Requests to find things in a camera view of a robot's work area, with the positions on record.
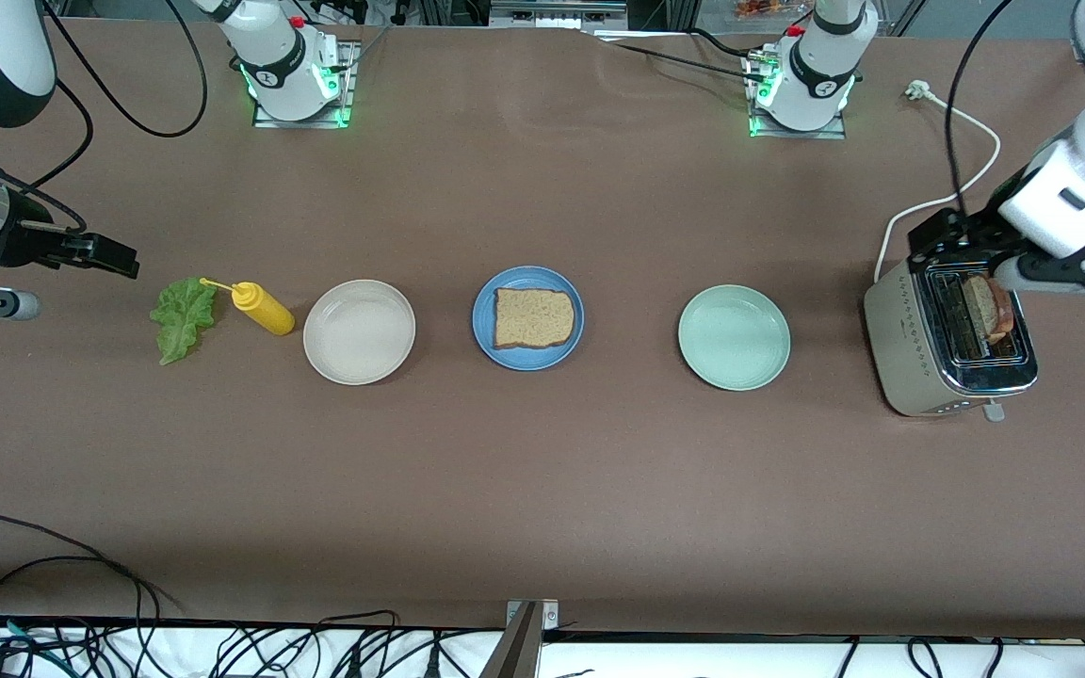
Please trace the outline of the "brown bread slice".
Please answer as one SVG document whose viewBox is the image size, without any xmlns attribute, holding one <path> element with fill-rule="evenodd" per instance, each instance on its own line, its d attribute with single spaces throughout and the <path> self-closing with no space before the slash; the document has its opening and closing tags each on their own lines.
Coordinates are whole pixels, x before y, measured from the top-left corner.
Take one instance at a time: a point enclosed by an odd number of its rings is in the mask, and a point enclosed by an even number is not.
<svg viewBox="0 0 1085 678">
<path fill-rule="evenodd" d="M 982 340 L 995 345 L 1007 338 L 1014 327 L 1011 293 L 990 276 L 968 276 L 962 293 L 970 323 Z"/>
<path fill-rule="evenodd" d="M 575 305 L 567 293 L 557 289 L 496 287 L 494 347 L 558 347 L 575 331 Z"/>
</svg>

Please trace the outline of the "yellow squeeze sauce bottle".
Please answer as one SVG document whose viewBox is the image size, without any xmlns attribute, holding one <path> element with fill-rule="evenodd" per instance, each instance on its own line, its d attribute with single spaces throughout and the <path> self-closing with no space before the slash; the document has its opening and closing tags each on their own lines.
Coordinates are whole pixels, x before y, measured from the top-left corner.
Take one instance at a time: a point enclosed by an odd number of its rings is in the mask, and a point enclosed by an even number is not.
<svg viewBox="0 0 1085 678">
<path fill-rule="evenodd" d="M 293 314 L 290 314 L 282 303 L 276 300 L 275 296 L 271 296 L 266 287 L 259 286 L 258 283 L 225 284 L 203 277 L 197 279 L 197 283 L 202 286 L 227 291 L 234 308 L 239 312 L 245 314 L 250 321 L 257 323 L 268 333 L 285 336 L 296 328 L 296 318 Z"/>
</svg>

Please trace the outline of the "blue round plate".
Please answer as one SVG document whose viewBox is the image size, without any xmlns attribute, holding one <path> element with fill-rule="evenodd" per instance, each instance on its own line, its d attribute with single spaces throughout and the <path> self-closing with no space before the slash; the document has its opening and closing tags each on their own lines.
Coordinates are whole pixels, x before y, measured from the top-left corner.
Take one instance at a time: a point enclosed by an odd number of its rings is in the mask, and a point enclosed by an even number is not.
<svg viewBox="0 0 1085 678">
<path fill-rule="evenodd" d="M 496 347 L 495 319 L 496 292 L 499 289 L 545 289 L 569 297 L 574 308 L 573 329 L 567 340 L 553 347 Z M 514 266 L 492 276 L 478 289 L 477 300 L 471 309 L 471 331 L 478 347 L 495 363 L 516 372 L 540 372 L 567 359 L 580 343 L 585 330 L 585 306 L 577 289 L 564 276 L 546 266 Z"/>
</svg>

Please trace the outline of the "cream white round plate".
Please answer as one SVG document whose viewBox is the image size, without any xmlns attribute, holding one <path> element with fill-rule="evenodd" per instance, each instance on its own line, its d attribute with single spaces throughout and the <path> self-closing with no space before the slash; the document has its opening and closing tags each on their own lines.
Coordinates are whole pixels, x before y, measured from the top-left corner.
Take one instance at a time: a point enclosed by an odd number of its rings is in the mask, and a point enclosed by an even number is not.
<svg viewBox="0 0 1085 678">
<path fill-rule="evenodd" d="M 322 378 L 362 386 L 390 378 L 416 340 L 416 314 L 399 289 L 353 280 L 329 289 L 307 315 L 302 343 Z"/>
</svg>

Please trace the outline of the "green lettuce leaf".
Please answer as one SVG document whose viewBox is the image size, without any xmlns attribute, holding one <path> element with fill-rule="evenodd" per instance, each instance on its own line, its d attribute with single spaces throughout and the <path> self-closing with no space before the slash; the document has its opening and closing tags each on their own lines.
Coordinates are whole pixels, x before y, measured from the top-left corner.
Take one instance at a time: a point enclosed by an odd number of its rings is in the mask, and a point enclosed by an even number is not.
<svg viewBox="0 0 1085 678">
<path fill-rule="evenodd" d="M 184 360 L 197 346 L 200 333 L 216 325 L 215 300 L 216 287 L 194 276 L 169 283 L 159 292 L 150 314 L 151 321 L 159 325 L 159 364 Z"/>
</svg>

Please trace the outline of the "aluminium frame rail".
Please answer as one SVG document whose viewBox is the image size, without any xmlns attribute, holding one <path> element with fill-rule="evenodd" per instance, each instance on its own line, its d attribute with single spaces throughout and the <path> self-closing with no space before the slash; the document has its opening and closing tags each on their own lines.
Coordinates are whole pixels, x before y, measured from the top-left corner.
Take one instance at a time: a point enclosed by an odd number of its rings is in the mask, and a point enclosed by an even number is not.
<svg viewBox="0 0 1085 678">
<path fill-rule="evenodd" d="M 624 0 L 490 0 L 488 27 L 569 27 L 593 33 L 629 29 Z"/>
</svg>

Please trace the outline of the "silver two-slot toaster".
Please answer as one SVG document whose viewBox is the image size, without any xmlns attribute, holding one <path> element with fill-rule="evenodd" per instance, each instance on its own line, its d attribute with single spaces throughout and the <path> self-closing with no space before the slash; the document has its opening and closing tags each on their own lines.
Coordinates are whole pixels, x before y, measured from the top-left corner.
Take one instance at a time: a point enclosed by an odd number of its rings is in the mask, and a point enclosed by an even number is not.
<svg viewBox="0 0 1085 678">
<path fill-rule="evenodd" d="M 1024 394 L 1038 380 L 1036 348 L 1019 297 L 1008 291 L 1012 333 L 990 345 L 970 323 L 962 293 L 968 276 L 990 273 L 970 261 L 910 269 L 910 259 L 904 259 L 863 297 L 880 386 L 899 415 L 943 417 L 981 408 L 987 420 L 998 422 L 1003 400 Z"/>
</svg>

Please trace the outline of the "mint green round plate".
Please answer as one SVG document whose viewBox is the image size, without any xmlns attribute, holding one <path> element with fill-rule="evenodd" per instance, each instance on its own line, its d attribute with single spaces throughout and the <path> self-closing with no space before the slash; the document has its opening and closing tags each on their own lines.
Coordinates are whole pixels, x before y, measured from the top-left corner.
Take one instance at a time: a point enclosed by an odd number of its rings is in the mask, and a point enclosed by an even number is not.
<svg viewBox="0 0 1085 678">
<path fill-rule="evenodd" d="M 722 284 L 688 300 L 677 321 L 685 364 L 722 391 L 756 391 L 779 378 L 792 351 L 786 315 L 757 289 Z"/>
</svg>

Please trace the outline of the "metal table edge bracket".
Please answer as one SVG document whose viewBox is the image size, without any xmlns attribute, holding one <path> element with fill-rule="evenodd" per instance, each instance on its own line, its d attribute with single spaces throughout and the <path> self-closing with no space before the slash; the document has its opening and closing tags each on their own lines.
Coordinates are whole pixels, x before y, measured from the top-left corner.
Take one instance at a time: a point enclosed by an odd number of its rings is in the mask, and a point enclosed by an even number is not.
<svg viewBox="0 0 1085 678">
<path fill-rule="evenodd" d="M 515 598 L 507 604 L 507 628 L 478 678 L 538 678 L 542 635 L 559 627 L 559 601 Z"/>
</svg>

